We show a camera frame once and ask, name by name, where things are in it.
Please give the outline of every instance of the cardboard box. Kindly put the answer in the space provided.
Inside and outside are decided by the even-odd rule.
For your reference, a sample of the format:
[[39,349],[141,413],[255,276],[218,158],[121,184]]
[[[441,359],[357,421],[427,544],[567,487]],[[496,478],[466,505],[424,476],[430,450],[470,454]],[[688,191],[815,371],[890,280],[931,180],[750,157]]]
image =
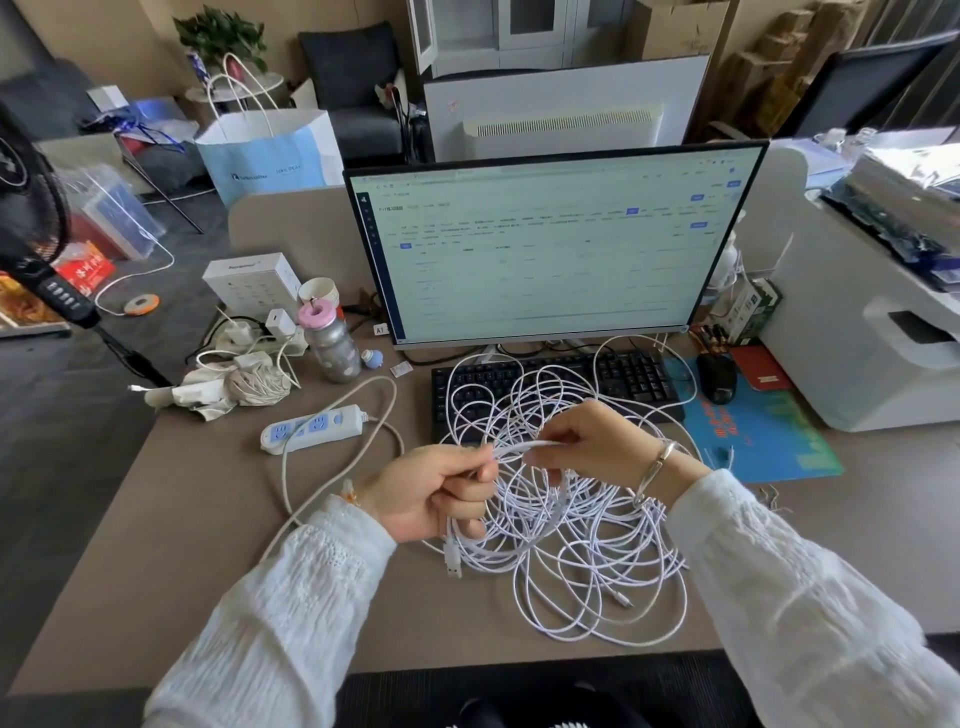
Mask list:
[[803,76],[816,76],[830,54],[850,48],[868,5],[867,0],[829,0],[820,6],[806,41],[786,71],[789,87],[795,87]]
[[788,33],[804,33],[813,20],[813,11],[795,10],[782,12],[770,26],[772,36],[785,36]]
[[741,112],[752,113],[759,102],[757,95],[788,65],[790,61],[769,61],[748,51],[734,53],[727,61],[727,80],[718,94],[723,107],[717,119],[732,124]]
[[762,36],[754,50],[769,61],[792,61],[803,42],[799,35]]
[[713,52],[728,2],[634,0],[624,61],[650,61]]
[[760,102],[760,108],[756,112],[756,127],[765,136],[773,136],[777,133],[790,111],[800,102],[800,96],[794,93],[793,89],[786,84],[783,77],[774,79]]

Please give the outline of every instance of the tangled white cables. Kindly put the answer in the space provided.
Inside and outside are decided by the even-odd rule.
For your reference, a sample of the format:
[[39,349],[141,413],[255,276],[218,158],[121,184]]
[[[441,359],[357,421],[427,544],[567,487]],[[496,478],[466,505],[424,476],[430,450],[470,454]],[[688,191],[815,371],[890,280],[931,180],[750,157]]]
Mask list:
[[[653,413],[661,411],[659,408],[643,405],[649,412],[638,416],[633,410],[635,402],[599,394],[596,357],[617,338],[629,337],[608,339],[594,355],[593,382],[562,365],[547,365],[524,372],[511,392],[500,400],[483,384],[450,387],[446,401],[447,421],[452,430],[450,440],[459,444],[472,427],[479,428],[484,441],[494,445],[500,474],[496,495],[488,501],[484,539],[466,539],[455,523],[449,523],[443,551],[427,545],[444,553],[449,570],[457,570],[458,560],[462,560],[471,569],[483,573],[511,573],[520,613],[533,627],[555,640],[576,642],[593,635],[611,643],[644,647],[670,638],[680,629],[686,615],[686,586],[681,574],[684,562],[679,553],[664,542],[660,528],[666,514],[662,504],[646,498],[635,505],[634,494],[629,491],[571,472],[564,474],[560,488],[552,488],[546,482],[544,471],[523,462],[523,452],[530,447],[548,447],[545,443],[532,442],[537,439],[543,423],[589,399],[603,401],[638,426],[646,426],[662,437],[660,430],[648,421]],[[655,341],[646,336],[639,338]],[[684,364],[695,388],[696,379],[683,359],[659,340],[655,343]],[[475,356],[461,359],[457,367]],[[513,359],[522,370],[522,361],[507,358]],[[453,404],[454,396],[467,389],[473,394],[472,403],[479,401],[491,406],[489,416],[469,421],[462,413],[463,407],[458,409]],[[694,389],[682,403],[695,397]],[[673,419],[666,412],[662,414]],[[666,582],[674,577],[682,606],[669,630],[643,642],[627,641],[604,631],[608,625],[634,624],[646,617]],[[544,589],[544,578],[563,583],[563,591],[572,597],[572,609],[557,603],[560,601],[556,597],[558,590]],[[611,605],[605,595],[617,606]],[[642,606],[635,608],[635,602]],[[630,613],[614,618],[610,616],[611,608]],[[544,609],[554,613],[549,621],[560,626],[544,623]]]

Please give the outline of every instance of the mouse pad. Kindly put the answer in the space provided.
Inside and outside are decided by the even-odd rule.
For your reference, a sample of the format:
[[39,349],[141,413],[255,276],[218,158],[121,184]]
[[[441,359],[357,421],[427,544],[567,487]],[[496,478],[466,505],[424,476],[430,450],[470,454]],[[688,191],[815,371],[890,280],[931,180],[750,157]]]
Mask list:
[[[697,376],[694,359],[687,364]],[[667,369],[682,399],[693,391],[686,370],[676,360]],[[689,431],[712,468],[730,466],[744,483],[770,483],[804,477],[839,475],[843,466],[797,404],[792,392],[758,392],[737,372],[736,396],[729,404],[713,404],[700,391],[684,405]]]

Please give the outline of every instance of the keyboard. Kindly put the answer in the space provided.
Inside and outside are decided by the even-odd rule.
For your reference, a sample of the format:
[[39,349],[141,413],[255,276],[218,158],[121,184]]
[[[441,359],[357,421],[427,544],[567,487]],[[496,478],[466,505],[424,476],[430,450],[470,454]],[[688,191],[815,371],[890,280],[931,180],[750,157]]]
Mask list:
[[[557,364],[576,372],[592,386],[593,382],[593,354],[569,354],[565,356],[545,356],[522,359],[523,372],[533,372],[548,364]],[[440,443],[449,432],[446,421],[446,394],[456,390],[464,384],[482,384],[493,392],[498,400],[509,394],[516,378],[520,376],[520,368],[514,361],[496,361],[490,364],[465,364],[457,367],[457,373],[450,380],[453,367],[438,367],[432,371],[430,412],[433,419],[432,439]],[[580,381],[569,372],[558,372],[561,379]],[[678,404],[677,391],[673,381],[663,368],[660,352],[603,352],[597,356],[597,378],[599,379],[600,394],[608,397],[617,397],[631,400],[631,406],[624,403],[639,415],[650,412],[642,404],[665,406],[664,412],[674,419],[684,420],[684,408]],[[464,414],[468,419],[476,421],[489,416],[490,396],[479,388],[469,387],[454,395],[453,403],[457,406],[468,403]],[[652,423],[665,423],[669,420],[664,414],[657,412],[650,417]],[[472,427],[464,435],[462,442],[477,443],[480,441],[480,430]]]

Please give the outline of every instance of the pink bottle cap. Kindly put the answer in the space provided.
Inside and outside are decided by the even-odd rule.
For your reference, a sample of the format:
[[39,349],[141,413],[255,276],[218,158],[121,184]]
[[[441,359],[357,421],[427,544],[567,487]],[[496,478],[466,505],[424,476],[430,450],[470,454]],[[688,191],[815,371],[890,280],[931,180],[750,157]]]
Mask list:
[[325,299],[314,299],[297,313],[297,321],[304,328],[326,328],[337,318],[337,307]]

